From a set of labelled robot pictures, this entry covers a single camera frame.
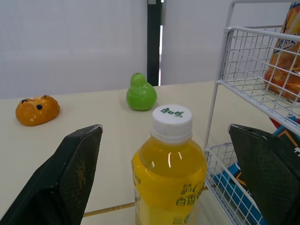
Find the black pole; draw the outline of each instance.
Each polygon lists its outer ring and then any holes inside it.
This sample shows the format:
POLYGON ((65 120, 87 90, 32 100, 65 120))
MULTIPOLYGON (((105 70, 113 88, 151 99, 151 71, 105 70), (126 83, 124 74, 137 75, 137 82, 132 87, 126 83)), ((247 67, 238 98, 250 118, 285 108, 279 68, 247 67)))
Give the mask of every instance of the black pole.
POLYGON ((147 10, 147 81, 152 86, 158 86, 161 8, 161 0, 156 0, 147 10))

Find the white curtain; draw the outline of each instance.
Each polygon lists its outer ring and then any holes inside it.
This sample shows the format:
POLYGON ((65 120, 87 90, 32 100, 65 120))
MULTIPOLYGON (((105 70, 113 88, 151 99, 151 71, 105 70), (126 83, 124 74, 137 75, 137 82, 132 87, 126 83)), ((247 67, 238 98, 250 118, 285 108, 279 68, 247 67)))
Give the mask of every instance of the white curtain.
MULTIPOLYGON (((232 0, 165 0, 161 84, 214 80, 232 0)), ((290 3, 239 4, 231 25, 283 24, 290 3)))
POLYGON ((146 43, 146 0, 1 0, 0 98, 126 88, 146 43))

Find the yellow liquid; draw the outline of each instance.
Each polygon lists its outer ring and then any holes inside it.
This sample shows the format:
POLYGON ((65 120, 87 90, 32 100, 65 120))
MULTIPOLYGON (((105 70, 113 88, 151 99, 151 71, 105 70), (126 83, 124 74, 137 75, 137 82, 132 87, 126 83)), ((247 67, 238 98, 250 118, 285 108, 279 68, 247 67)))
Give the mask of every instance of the yellow liquid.
POLYGON ((132 159, 136 225, 192 225, 206 176, 206 160, 193 140, 166 144, 151 137, 132 159))

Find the metal wire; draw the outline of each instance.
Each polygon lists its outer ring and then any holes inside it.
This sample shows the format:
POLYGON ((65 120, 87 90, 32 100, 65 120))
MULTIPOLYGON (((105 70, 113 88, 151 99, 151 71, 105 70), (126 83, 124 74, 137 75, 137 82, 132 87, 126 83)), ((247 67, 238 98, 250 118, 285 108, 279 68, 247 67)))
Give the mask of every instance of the metal wire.
POLYGON ((205 180, 206 186, 217 200, 229 221, 234 225, 251 225, 253 223, 260 225, 262 216, 257 219, 252 211, 253 207, 259 211, 257 205, 249 193, 227 169, 237 162, 232 143, 210 147, 205 150, 205 153, 208 165, 205 180), (244 202, 245 198, 250 201, 250 205, 246 206, 244 202))
MULTIPOLYGON (((278 37, 282 37, 280 26, 260 26, 259 29, 233 27, 229 30, 229 45, 225 50, 224 69, 218 83, 224 84, 248 102, 261 109, 288 129, 300 135, 300 125, 290 119, 294 116, 300 119, 299 93, 288 88, 291 76, 299 77, 300 74, 293 71, 300 55, 300 47, 297 52, 289 49, 275 47, 278 37), (273 52, 278 52, 276 63, 270 63, 273 52), (293 61, 289 68, 281 68, 279 62, 282 54, 291 54, 293 61), (268 68, 273 68, 270 78, 265 74, 268 68), (280 85, 273 83, 273 78, 279 71, 284 72, 286 77, 280 85), (273 93, 271 87, 277 88, 278 93, 273 93)), ((285 41, 291 40, 291 35, 286 35, 285 41)))

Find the orange snack bag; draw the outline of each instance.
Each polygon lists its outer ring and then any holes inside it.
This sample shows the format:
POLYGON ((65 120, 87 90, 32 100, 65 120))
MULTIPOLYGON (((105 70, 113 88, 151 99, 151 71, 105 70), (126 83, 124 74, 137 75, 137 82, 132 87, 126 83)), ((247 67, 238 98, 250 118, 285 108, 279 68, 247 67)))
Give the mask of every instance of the orange snack bag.
MULTIPOLYGON (((300 11, 300 2, 292 3, 291 7, 287 13, 285 23, 281 29, 281 33, 297 35, 297 36, 300 35, 300 13, 299 13, 299 11, 300 11)), ((278 49, 285 49, 285 50, 296 53, 298 51, 299 45, 300 45, 300 42, 295 42, 295 41, 288 40, 288 39, 278 39, 275 47, 278 49)), ((273 55, 270 59, 271 65, 276 64, 277 58, 281 52, 278 49, 274 49, 273 55)), ((291 69, 291 66, 293 65, 294 58, 295 58, 295 54, 282 51, 280 58, 278 60, 278 63, 277 63, 277 67, 280 67, 282 69, 289 71, 291 69)), ((300 57, 299 56, 296 58, 295 64, 292 67, 291 71, 300 75, 300 57)), ((264 75, 264 79, 267 81, 270 81, 270 79, 272 78, 271 83, 276 84, 276 85, 284 88, 285 90, 289 90, 289 91, 295 93, 296 95, 298 95, 300 92, 300 77, 290 74, 288 81, 287 81, 286 85, 284 86, 287 76, 288 76, 288 72, 283 71, 281 69, 276 69, 276 68, 270 66, 264 75)), ((268 90, 279 94, 281 92, 282 88, 276 87, 275 85, 272 85, 271 83, 268 87, 268 90)), ((295 95, 293 95, 287 91, 283 91, 281 96, 285 97, 289 100, 292 100, 292 101, 294 101, 296 99, 295 95)))

